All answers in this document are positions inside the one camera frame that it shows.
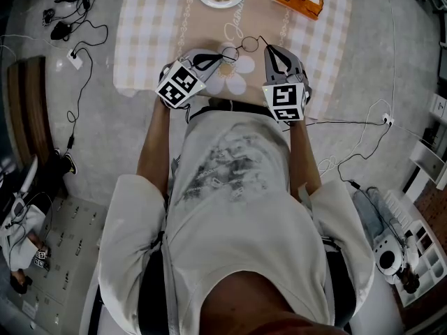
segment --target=graphic print on shirt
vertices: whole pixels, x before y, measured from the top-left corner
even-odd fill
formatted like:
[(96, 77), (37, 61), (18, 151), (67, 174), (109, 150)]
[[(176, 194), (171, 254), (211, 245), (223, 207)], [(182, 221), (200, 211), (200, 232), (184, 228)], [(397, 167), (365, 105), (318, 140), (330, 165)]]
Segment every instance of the graphic print on shirt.
[(262, 147), (265, 140), (261, 139), (259, 134), (223, 135), (175, 204), (183, 202), (188, 212), (216, 191), (229, 202), (248, 202), (262, 197), (272, 183), (267, 180), (267, 170), (263, 170), (270, 157)]

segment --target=tiled floor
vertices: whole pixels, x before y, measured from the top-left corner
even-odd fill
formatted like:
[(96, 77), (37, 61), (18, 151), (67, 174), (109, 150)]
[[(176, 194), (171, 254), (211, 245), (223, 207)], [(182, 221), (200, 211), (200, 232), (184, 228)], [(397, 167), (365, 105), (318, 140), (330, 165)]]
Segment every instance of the tiled floor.
[[(50, 39), (51, 28), (42, 27), (42, 12), (56, 8), (57, 15), (67, 15), (73, 7), (55, 4), (54, 0), (16, 0), (8, 25), (9, 34), (25, 34)], [(120, 95), (112, 83), (113, 57), (119, 10), (122, 0), (96, 0), (89, 13), (94, 24), (107, 24), (109, 38), (105, 45), (89, 48), (94, 59), (93, 76), (81, 100), (81, 115), (76, 128), (73, 156), (80, 169), (66, 177), (70, 194), (100, 204), (108, 204), (120, 174), (135, 172), (141, 146), (151, 119), (154, 94), (140, 92), (133, 98)], [(396, 78), (395, 120), (400, 126), (422, 133), (429, 117), (426, 109), (436, 88), (439, 53), (439, 24), (415, 0), (391, 0), (395, 17)], [(59, 47), (73, 47), (79, 40), (101, 41), (104, 32), (83, 25), (69, 42)], [(47, 104), (55, 145), (66, 148), (72, 125), (66, 120), (67, 109), (75, 108), (79, 90), (88, 77), (88, 68), (76, 71), (67, 60), (66, 50), (57, 50), (43, 41), (7, 38), (18, 57), (43, 54), (47, 57)], [(3, 54), (4, 65), (11, 61)], [(80, 54), (89, 65), (85, 55)], [(363, 120), (368, 107), (380, 98), (392, 101), (393, 90), (393, 21), (388, 0), (354, 0), (351, 25), (342, 68), (333, 93), (328, 117)], [(388, 111), (379, 103), (371, 120), (380, 121)], [(184, 112), (172, 114), (170, 146), (172, 156), (181, 150), (186, 123)], [(385, 127), (369, 127), (358, 151), (371, 152)], [(349, 155), (357, 143), (362, 126), (311, 126), (309, 132), (317, 161), (334, 155)], [(354, 158), (342, 167), (344, 178), (355, 179), (362, 186), (375, 185), (383, 191), (400, 188), (412, 171), (409, 154), (415, 139), (392, 128), (379, 150), (367, 162)], [(328, 172), (324, 179), (338, 177)]]

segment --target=white t-shirt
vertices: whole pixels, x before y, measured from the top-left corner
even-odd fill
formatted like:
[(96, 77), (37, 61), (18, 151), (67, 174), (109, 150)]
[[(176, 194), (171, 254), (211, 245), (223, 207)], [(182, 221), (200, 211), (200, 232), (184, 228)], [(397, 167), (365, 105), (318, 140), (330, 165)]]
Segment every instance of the white t-shirt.
[[(190, 123), (166, 224), (181, 334), (199, 332), (200, 309), (223, 278), (254, 271), (291, 308), (330, 324), (326, 256), (315, 223), (342, 247), (357, 309), (372, 284), (374, 256), (342, 182), (310, 197), (313, 218), (288, 192), (288, 145), (277, 123), (241, 112), (207, 112)], [(104, 304), (139, 334), (137, 305), (148, 248), (160, 230), (163, 198), (146, 179), (120, 177), (99, 255)]]

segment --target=tablecloth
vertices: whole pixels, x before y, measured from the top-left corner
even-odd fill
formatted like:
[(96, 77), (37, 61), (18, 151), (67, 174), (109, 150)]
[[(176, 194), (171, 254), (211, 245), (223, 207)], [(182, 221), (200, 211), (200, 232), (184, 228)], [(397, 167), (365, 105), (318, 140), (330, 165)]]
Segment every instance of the tablecloth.
[[(200, 0), (124, 0), (115, 47), (114, 84), (118, 89), (155, 90), (163, 66), (191, 48), (221, 52), (246, 36), (262, 35), (288, 48), (305, 66), (314, 90), (306, 115), (320, 119), (328, 108), (342, 62), (352, 0), (324, 0), (317, 21), (271, 0), (244, 0), (217, 10)], [(222, 64), (200, 94), (264, 104), (263, 50)]]

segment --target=power strip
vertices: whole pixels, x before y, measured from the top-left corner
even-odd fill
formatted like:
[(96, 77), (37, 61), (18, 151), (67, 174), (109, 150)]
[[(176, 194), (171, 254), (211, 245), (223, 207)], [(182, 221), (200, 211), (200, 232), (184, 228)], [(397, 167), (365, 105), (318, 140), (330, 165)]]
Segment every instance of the power strip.
[(394, 124), (394, 119), (391, 118), (388, 113), (383, 114), (382, 120), (387, 123), (389, 126), (392, 126)]

